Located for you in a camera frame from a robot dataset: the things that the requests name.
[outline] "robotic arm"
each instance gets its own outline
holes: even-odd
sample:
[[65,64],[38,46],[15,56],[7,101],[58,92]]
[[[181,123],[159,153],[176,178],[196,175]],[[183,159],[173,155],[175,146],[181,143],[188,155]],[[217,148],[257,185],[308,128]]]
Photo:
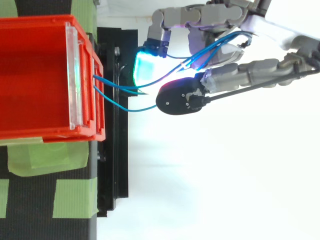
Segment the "robotic arm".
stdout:
[[[158,108],[172,115],[198,112],[207,103],[230,95],[261,87],[286,86],[292,81],[319,72],[320,41],[299,32],[281,27],[265,19],[271,0],[212,0],[207,4],[181,8],[159,9],[152,16],[144,51],[165,58],[172,28],[188,28],[189,51],[196,54],[205,47],[240,28],[256,35],[265,35],[284,50],[295,49],[283,61],[266,59],[238,65],[247,44],[224,44],[207,62],[205,73],[164,85],[157,96]],[[203,66],[213,50],[192,63]],[[221,97],[206,94],[231,91]]]

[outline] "white surface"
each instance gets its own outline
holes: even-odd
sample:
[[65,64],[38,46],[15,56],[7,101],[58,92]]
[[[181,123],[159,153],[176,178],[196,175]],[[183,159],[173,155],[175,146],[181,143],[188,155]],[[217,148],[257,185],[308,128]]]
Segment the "white surface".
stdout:
[[[145,41],[147,18],[99,21],[119,23]],[[182,56],[188,42],[178,31],[169,53]],[[254,37],[241,63],[284,55]],[[221,99],[191,115],[129,113],[129,198],[98,219],[97,239],[319,240],[319,77]],[[129,107],[154,102],[132,97]]]
[[318,0],[272,0],[265,19],[303,35],[320,39]]
[[107,17],[151,17],[155,10],[206,4],[205,0],[100,0],[98,14]]
[[241,25],[243,31],[265,36],[275,41],[283,50],[289,50],[293,40],[300,34],[286,28],[274,25],[264,17],[252,15]]

